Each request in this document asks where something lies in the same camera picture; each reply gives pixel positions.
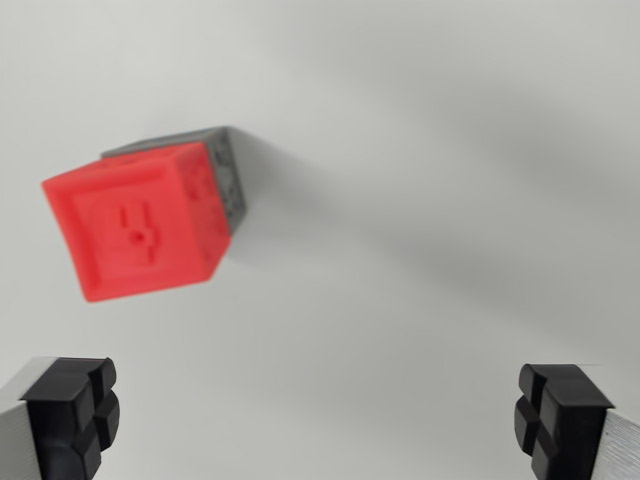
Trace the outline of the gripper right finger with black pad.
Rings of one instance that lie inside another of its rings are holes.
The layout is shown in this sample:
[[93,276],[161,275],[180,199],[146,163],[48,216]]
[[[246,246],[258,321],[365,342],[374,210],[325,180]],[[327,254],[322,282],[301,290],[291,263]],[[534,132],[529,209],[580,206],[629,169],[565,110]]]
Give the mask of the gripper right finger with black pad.
[[541,480],[639,477],[639,423],[574,364],[525,364],[514,408],[519,448]]

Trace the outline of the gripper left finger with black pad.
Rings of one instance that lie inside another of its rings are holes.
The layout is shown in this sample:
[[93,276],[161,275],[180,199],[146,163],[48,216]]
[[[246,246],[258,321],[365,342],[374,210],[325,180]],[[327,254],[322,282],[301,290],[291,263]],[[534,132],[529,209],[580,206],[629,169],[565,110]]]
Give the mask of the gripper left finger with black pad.
[[1,387],[1,477],[85,480],[116,438],[110,358],[34,357]]

